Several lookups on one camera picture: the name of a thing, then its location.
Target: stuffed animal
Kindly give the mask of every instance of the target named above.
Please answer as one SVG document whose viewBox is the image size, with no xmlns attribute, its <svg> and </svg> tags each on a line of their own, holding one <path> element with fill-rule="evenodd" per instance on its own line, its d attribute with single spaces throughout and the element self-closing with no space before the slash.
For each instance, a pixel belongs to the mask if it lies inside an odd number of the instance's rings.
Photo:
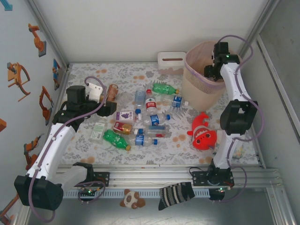
<svg viewBox="0 0 300 225">
<path fill-rule="evenodd" d="M 120 206 L 135 210 L 136 208 L 141 208 L 146 205 L 145 199 L 140 198 L 138 192 L 125 189 L 124 194 L 125 198 L 120 202 Z"/>
<path fill-rule="evenodd" d="M 201 112 L 192 123 L 192 131 L 188 131 L 187 135 L 193 136 L 193 146 L 198 150 L 214 149 L 217 141 L 217 133 L 215 130 L 208 128 L 208 122 L 204 122 L 204 119 L 208 119 L 209 116 L 204 112 Z"/>
</svg>

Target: white wall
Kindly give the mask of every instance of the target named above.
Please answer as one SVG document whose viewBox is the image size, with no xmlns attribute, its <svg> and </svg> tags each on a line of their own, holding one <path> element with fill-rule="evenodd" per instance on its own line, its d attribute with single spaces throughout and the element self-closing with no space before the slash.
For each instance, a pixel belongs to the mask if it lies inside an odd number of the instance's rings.
<svg viewBox="0 0 300 225">
<path fill-rule="evenodd" d="M 0 132 L 0 210 L 16 194 L 14 181 L 17 175 L 26 174 L 23 145 L 45 133 L 34 153 L 44 145 L 49 125 L 45 126 L 39 106 L 42 85 L 47 88 L 54 104 L 60 91 L 54 91 L 52 74 L 53 59 L 57 57 L 48 43 L 46 55 L 38 57 L 34 37 L 28 30 L 28 23 L 36 25 L 36 22 L 25 1 L 9 0 L 9 3 L 13 5 L 13 11 L 4 11 L 0 5 L 0 118 L 7 122 L 7 127 Z M 37 33 L 41 40 L 45 40 L 41 32 Z M 20 102 L 18 99 L 23 94 L 19 88 L 16 85 L 8 87 L 13 82 L 8 82 L 8 62 L 19 62 L 31 79 L 23 86 L 31 93 Z M 22 81 L 26 80 L 23 73 L 21 78 Z M 47 108 L 51 107 L 46 97 L 43 102 Z"/>
<path fill-rule="evenodd" d="M 251 98 L 258 101 L 265 116 L 265 129 L 258 141 L 267 168 L 280 169 L 294 215 L 300 222 L 300 145 L 259 48 L 255 43 L 252 46 L 254 55 L 242 69 L 242 76 Z M 256 132 L 260 126 L 260 117 L 256 116 Z"/>
<path fill-rule="evenodd" d="M 226 34 L 247 37 L 267 0 L 36 0 L 70 62 L 157 61 Z M 237 50 L 240 41 L 228 40 Z"/>
</svg>

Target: brown bottle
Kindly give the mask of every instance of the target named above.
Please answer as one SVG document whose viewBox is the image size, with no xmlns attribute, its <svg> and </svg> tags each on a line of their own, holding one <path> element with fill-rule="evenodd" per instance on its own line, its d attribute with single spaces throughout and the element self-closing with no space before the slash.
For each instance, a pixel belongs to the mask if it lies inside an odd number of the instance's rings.
<svg viewBox="0 0 300 225">
<path fill-rule="evenodd" d="M 109 85 L 108 92 L 107 92 L 107 101 L 113 102 L 118 93 L 118 86 L 116 84 Z"/>
</svg>

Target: laundry basket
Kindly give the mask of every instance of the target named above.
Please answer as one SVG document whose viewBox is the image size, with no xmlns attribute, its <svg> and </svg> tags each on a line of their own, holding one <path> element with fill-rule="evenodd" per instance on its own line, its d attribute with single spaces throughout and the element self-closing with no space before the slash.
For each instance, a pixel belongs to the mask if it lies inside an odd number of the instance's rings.
<svg viewBox="0 0 300 225">
<path fill-rule="evenodd" d="M 186 54 L 182 81 L 182 96 L 198 111 L 211 108 L 225 90 L 223 79 L 213 81 L 204 77 L 204 68 L 212 65 L 211 55 L 216 41 L 205 41 Z"/>
</svg>

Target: green bottle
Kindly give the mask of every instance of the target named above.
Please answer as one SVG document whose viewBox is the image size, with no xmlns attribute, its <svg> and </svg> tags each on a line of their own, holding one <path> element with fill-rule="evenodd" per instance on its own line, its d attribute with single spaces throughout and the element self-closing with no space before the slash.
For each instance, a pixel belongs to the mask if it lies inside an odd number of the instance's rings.
<svg viewBox="0 0 300 225">
<path fill-rule="evenodd" d="M 118 149 L 125 149 L 126 151 L 129 151 L 131 149 L 131 146 L 127 144 L 125 139 L 113 132 L 112 130 L 105 131 L 103 139 L 108 141 L 110 144 L 112 144 Z"/>
<path fill-rule="evenodd" d="M 167 85 L 163 83 L 154 83 L 152 90 L 157 93 L 168 94 L 168 95 L 179 93 L 178 89 L 175 89 L 171 85 Z"/>
</svg>

